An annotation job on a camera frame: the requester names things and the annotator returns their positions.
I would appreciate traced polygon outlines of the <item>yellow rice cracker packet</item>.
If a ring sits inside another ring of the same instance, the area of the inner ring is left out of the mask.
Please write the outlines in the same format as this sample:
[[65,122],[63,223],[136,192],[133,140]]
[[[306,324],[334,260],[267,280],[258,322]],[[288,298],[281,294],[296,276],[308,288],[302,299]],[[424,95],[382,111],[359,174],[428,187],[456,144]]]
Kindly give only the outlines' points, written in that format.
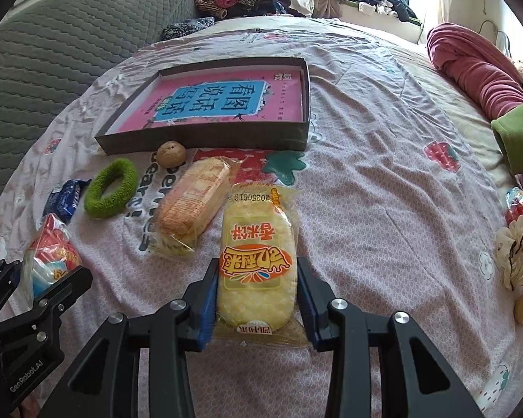
[[307,343],[296,319],[297,192],[274,184],[231,188],[222,222],[215,336],[258,345]]

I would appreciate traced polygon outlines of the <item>grey quilted headboard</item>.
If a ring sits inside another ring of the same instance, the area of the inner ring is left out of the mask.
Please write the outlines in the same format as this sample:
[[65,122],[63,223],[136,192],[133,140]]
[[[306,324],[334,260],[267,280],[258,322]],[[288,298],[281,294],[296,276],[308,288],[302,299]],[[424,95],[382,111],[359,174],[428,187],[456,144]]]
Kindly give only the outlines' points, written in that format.
[[0,195],[53,119],[97,77],[194,14],[194,0],[42,0],[3,22]]

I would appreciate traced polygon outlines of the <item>orange biscuit packet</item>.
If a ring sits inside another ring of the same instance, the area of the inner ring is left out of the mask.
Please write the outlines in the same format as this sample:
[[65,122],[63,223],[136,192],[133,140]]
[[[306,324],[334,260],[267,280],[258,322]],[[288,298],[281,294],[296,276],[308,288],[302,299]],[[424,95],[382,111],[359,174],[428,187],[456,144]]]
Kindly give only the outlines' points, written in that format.
[[191,254],[227,199],[242,163],[207,157],[191,164],[162,198],[152,223],[152,248],[164,257]]

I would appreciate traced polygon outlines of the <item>pink strawberry bed sheet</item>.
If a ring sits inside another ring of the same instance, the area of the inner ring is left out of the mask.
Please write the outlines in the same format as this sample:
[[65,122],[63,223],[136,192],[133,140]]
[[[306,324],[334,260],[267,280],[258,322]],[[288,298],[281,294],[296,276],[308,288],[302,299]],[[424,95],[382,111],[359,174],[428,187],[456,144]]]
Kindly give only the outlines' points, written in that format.
[[[473,396],[505,380],[485,414],[509,417],[523,396],[523,326],[492,261],[503,202],[478,148],[449,119],[456,113],[444,112],[462,96],[437,73],[438,93],[430,96],[385,46],[348,25],[227,21],[145,47],[110,69],[53,120],[6,185],[0,258],[21,258],[55,186],[94,177],[110,163],[94,135],[147,78],[180,64],[250,56],[303,57],[309,66],[308,148],[299,166],[276,157],[291,165],[283,173],[299,190],[300,256],[362,310],[406,310]],[[427,156],[434,143],[455,154],[456,172]],[[221,212],[191,256],[154,253],[148,224],[181,173],[160,170],[150,153],[128,157],[145,179],[129,210],[101,221],[80,204],[69,224],[93,284],[63,316],[66,358],[36,391],[40,404],[110,313],[156,311],[218,255]],[[330,355],[213,341],[188,358],[196,417],[323,417]]]

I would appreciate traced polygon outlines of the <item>pink rolled blanket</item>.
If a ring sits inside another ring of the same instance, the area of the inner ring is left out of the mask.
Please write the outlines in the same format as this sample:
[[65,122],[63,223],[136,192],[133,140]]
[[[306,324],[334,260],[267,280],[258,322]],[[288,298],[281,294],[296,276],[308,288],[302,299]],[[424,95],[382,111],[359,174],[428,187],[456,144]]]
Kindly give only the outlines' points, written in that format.
[[[470,28],[438,25],[429,32],[426,49],[434,68],[454,80],[489,123],[523,104],[523,75],[492,42]],[[523,175],[513,176],[523,185]]]

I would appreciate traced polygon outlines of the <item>small candy packet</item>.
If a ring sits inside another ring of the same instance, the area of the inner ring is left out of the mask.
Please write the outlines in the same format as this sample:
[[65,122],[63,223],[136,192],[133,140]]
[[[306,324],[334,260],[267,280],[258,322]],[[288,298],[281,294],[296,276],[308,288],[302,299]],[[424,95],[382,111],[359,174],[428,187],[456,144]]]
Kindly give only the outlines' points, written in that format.
[[506,222],[510,224],[523,215],[523,190],[513,187],[506,193]]

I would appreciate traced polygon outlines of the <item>brown walnut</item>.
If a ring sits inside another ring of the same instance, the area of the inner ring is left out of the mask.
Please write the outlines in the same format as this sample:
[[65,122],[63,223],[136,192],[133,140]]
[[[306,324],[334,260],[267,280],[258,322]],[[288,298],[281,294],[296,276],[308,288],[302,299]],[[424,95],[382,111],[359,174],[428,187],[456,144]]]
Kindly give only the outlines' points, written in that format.
[[181,166],[187,157],[186,148],[177,141],[166,141],[157,150],[157,163],[163,168]]

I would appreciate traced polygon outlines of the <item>blue cookie packet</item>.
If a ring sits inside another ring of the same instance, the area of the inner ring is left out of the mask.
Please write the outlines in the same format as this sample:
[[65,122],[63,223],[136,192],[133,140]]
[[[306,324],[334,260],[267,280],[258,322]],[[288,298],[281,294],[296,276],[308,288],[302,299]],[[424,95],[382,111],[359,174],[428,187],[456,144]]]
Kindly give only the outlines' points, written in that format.
[[42,216],[54,214],[67,225],[73,219],[80,199],[90,182],[90,179],[70,179],[61,187],[52,190],[45,203]]

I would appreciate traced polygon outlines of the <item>cream scrunchie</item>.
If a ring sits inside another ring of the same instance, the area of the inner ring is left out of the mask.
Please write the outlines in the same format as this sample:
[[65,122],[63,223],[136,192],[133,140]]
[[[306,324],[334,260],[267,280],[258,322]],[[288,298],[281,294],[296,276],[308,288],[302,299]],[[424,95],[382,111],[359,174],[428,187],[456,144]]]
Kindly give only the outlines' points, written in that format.
[[516,293],[514,318],[523,324],[523,214],[496,232],[494,261],[503,287]]

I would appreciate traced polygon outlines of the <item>dark patterned pillow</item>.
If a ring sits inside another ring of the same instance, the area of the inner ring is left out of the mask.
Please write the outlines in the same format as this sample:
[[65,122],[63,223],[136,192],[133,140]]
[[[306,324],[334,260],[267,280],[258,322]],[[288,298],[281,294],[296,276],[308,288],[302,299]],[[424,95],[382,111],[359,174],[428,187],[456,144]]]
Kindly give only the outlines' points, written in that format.
[[161,41],[170,41],[172,39],[178,39],[184,36],[194,34],[198,31],[211,28],[214,25],[215,19],[212,16],[197,19],[187,19],[183,22],[167,25],[166,28],[162,30],[159,39]]

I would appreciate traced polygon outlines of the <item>red white snack packet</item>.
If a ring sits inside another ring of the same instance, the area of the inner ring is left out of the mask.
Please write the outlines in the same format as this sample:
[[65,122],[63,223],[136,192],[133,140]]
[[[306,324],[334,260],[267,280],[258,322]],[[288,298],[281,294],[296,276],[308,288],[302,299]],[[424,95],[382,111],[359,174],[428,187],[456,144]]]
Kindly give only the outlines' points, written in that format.
[[67,225],[55,214],[45,215],[23,257],[21,290],[27,302],[31,304],[81,263]]

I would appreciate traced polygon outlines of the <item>dark shallow cardboard box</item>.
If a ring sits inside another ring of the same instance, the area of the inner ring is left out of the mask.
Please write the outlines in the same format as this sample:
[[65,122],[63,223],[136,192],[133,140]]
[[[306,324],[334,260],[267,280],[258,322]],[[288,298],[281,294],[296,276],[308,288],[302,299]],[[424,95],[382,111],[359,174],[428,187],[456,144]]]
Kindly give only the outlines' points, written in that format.
[[[300,122],[216,122],[151,127],[138,131],[110,134],[108,130],[129,100],[157,77],[179,73],[230,68],[291,68],[299,70],[302,80],[303,120]],[[310,128],[310,76],[302,57],[238,57],[235,60],[202,61],[157,71],[135,90],[97,132],[95,139],[108,155],[154,151],[166,141],[177,141],[187,148],[240,148],[302,151],[308,143]]]

